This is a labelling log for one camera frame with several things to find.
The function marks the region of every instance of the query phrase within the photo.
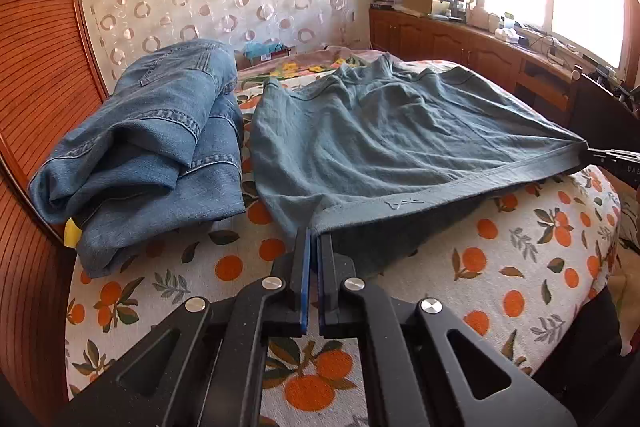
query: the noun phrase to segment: cabinet door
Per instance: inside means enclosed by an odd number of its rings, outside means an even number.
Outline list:
[[[402,60],[424,60],[428,51],[424,43],[424,32],[415,24],[401,24],[399,27],[398,57]]]
[[[430,58],[466,64],[464,39],[457,32],[451,32],[449,29],[435,30],[431,38],[433,39],[433,52]]]
[[[474,41],[468,54],[468,66],[502,89],[515,91],[520,60],[504,44]]]
[[[370,18],[370,38],[374,48],[388,52],[391,48],[391,23],[386,17],[372,14]]]

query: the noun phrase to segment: yellow tag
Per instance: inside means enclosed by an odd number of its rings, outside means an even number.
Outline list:
[[[65,247],[75,248],[81,235],[82,230],[76,227],[73,219],[69,219],[65,225]]]

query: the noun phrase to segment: bed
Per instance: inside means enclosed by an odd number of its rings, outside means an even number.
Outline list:
[[[247,143],[262,80],[297,89],[342,63],[357,66],[377,52],[329,48],[239,73],[245,122],[242,191],[246,213],[167,232],[146,241],[111,276],[92,280],[76,262],[66,315],[70,398],[175,307],[191,296],[218,301],[270,273],[288,250],[260,202]],[[456,67],[439,60],[402,62],[413,71]],[[620,200],[593,166],[554,176],[499,197],[431,237],[377,275],[392,296],[435,296],[524,373],[532,375],[558,345],[580,308],[606,285],[615,259]],[[271,339],[262,395],[263,425],[366,425],[367,408],[355,339],[318,335],[315,299],[302,339]]]

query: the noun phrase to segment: wooden slatted panel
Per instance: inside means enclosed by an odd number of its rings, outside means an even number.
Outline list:
[[[100,94],[74,0],[0,0],[0,134],[31,178]]]
[[[0,371],[48,426],[66,403],[65,315],[74,257],[0,177]]]

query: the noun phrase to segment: metal bolt head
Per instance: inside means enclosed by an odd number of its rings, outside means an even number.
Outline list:
[[[282,288],[282,279],[280,277],[274,277],[273,275],[262,279],[262,287],[266,290],[277,290]]]
[[[359,292],[364,288],[364,281],[360,277],[349,277],[344,282],[344,287],[352,292]]]
[[[202,297],[192,297],[187,302],[185,302],[184,307],[187,308],[188,312],[196,313],[201,312],[206,305],[207,303]]]
[[[425,313],[440,313],[442,311],[442,303],[437,299],[429,297],[420,302],[420,308]]]

